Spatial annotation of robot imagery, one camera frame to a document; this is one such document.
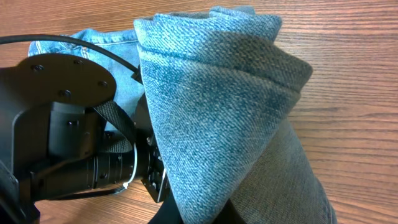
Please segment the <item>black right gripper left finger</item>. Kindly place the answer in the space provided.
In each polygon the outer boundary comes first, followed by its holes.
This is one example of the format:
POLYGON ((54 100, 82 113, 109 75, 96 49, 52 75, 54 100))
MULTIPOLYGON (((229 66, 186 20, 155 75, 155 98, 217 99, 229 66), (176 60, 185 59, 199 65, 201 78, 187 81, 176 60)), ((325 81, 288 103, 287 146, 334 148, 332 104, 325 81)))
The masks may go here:
POLYGON ((165 199, 158 212, 148 224, 183 224, 172 192, 165 199))

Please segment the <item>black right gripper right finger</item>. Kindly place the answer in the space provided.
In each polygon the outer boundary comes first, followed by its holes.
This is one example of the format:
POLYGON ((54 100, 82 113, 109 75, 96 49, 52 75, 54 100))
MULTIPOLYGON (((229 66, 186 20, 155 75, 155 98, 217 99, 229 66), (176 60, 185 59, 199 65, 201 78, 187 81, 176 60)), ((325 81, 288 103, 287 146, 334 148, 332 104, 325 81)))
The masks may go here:
POLYGON ((246 222, 241 218, 232 201, 228 200, 215 218, 214 224, 246 224, 246 222))

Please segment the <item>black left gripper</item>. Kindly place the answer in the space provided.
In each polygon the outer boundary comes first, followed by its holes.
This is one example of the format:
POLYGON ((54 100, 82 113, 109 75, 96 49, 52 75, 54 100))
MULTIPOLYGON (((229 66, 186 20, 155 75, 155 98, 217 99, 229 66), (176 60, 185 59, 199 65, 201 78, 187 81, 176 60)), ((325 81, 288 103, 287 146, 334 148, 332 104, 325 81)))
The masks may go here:
POLYGON ((156 142, 145 94, 139 99, 133 118, 136 127, 137 178, 144 184, 154 202, 163 202, 169 195, 170 184, 156 142))

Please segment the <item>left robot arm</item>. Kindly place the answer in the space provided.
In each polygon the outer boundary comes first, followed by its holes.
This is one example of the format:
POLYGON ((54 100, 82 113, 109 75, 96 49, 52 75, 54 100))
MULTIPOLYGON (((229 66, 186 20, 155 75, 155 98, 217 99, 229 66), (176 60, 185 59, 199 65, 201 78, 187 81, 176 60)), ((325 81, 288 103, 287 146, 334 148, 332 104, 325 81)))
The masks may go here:
POLYGON ((117 194, 140 180, 157 203, 170 186, 146 98, 128 115, 116 82, 81 57, 43 54, 1 69, 1 222, 38 223, 35 203, 117 194))

